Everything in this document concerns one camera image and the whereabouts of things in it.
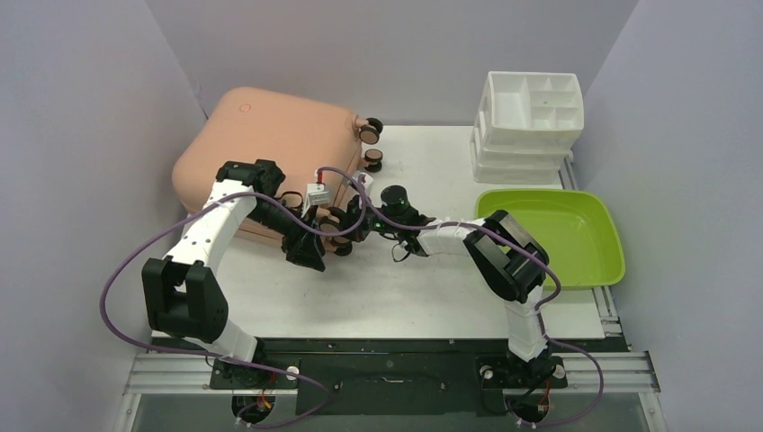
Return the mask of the white drawer organizer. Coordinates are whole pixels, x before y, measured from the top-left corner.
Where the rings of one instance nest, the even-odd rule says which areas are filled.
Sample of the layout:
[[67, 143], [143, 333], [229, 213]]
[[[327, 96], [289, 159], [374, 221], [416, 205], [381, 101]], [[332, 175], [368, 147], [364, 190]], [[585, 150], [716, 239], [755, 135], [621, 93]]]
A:
[[474, 181], [552, 183], [584, 124], [576, 75], [490, 71], [470, 137]]

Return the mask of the green plastic tray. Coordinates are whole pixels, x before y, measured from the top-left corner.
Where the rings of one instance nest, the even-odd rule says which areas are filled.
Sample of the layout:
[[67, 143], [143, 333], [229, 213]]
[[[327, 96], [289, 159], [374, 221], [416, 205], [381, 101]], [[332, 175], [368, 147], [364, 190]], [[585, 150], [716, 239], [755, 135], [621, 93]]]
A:
[[594, 194], [559, 189], [497, 189], [475, 204], [478, 218], [508, 212], [545, 249], [564, 290], [619, 283], [625, 275], [621, 239]]

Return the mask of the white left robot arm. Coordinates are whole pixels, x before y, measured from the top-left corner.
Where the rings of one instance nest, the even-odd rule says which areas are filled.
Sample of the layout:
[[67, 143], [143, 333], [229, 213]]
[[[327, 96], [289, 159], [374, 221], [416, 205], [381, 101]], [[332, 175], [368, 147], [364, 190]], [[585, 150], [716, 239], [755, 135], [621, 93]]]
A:
[[237, 359], [234, 376], [247, 387], [262, 384], [268, 362], [260, 338], [229, 317], [229, 304], [216, 278], [230, 241], [245, 220], [282, 237], [288, 262], [324, 271], [325, 249], [315, 234], [314, 211], [299, 217], [275, 199], [285, 175], [275, 162], [228, 161], [218, 170], [208, 202], [182, 238], [162, 258], [141, 270], [149, 326], [227, 358]]

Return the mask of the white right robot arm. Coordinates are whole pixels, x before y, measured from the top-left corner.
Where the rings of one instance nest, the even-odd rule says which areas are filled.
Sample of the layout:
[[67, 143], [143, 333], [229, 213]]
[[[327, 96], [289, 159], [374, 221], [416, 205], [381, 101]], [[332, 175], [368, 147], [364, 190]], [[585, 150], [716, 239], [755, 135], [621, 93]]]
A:
[[545, 336], [538, 306], [549, 257], [514, 217], [499, 210], [466, 222], [436, 219], [415, 209], [401, 185], [384, 189], [381, 200], [380, 207], [364, 216], [360, 214], [364, 199], [359, 195], [343, 210], [331, 207], [318, 212], [321, 229], [344, 233], [330, 240], [337, 254], [348, 254], [354, 243], [375, 232], [402, 247], [406, 257], [468, 257], [507, 311], [509, 376], [527, 387], [565, 379], [566, 371]]

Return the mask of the pink hard-shell suitcase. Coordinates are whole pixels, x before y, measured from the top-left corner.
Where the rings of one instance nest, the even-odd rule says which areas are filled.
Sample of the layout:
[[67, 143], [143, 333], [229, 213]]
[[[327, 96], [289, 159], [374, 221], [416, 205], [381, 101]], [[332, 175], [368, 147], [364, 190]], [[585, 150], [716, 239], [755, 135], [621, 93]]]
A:
[[[272, 160], [285, 175], [275, 199], [306, 219], [315, 213], [319, 236], [326, 253], [334, 253], [328, 241], [342, 236], [321, 229], [318, 212], [329, 207], [345, 209], [355, 196], [351, 179], [356, 171], [371, 176], [380, 170], [383, 154], [376, 148], [382, 122], [363, 118], [329, 103], [254, 87], [227, 92], [188, 149], [176, 161], [172, 181], [189, 224], [210, 197], [218, 170], [228, 161], [254, 163]], [[307, 184], [325, 184], [331, 204], [303, 210]], [[263, 225], [245, 220], [235, 236], [268, 240], [282, 245], [282, 237]]]

